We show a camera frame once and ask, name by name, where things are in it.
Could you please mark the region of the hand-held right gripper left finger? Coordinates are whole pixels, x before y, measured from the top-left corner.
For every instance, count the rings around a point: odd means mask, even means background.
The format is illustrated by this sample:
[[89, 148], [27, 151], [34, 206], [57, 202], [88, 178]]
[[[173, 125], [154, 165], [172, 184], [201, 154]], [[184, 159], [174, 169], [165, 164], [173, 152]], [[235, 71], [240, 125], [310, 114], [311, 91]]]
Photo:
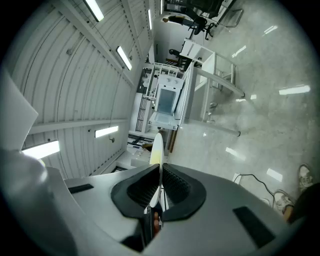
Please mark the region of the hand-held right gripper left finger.
[[111, 190], [111, 200], [127, 218], [143, 219], [160, 185], [160, 165], [154, 164], [118, 182]]

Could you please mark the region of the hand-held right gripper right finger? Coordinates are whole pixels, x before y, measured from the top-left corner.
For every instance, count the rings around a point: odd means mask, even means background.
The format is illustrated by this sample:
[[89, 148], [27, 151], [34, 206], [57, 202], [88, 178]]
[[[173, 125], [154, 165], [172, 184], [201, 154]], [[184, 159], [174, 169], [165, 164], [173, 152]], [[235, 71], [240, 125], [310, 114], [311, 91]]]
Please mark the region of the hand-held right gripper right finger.
[[188, 219], [201, 208], [207, 197], [200, 181], [168, 163], [162, 166], [162, 185], [169, 201], [168, 209], [162, 214], [165, 222]]

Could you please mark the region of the person's right hand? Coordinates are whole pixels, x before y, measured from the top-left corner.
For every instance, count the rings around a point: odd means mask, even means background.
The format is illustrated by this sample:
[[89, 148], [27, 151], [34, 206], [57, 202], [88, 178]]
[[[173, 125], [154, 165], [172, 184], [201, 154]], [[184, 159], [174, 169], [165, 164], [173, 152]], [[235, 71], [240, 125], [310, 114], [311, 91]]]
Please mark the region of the person's right hand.
[[154, 220], [153, 220], [153, 235], [156, 236], [159, 231], [161, 230], [161, 226], [160, 226], [160, 216], [158, 214], [158, 212], [154, 213]]

